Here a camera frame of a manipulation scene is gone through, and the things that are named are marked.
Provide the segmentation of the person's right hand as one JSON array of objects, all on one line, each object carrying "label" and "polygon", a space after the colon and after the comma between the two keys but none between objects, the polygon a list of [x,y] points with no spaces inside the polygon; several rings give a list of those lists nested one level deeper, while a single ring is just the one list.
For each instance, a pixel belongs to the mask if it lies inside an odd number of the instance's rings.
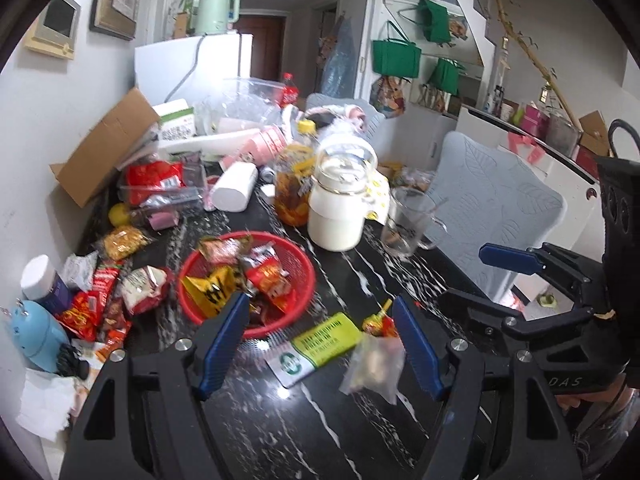
[{"label": "person's right hand", "polygon": [[636,390],[626,384],[626,375],[620,374],[605,390],[590,393],[562,394],[562,396],[556,396],[555,399],[564,411],[570,408],[578,408],[582,402],[589,402],[603,404],[610,408],[608,410],[610,413],[618,413],[623,411],[635,394]]}]

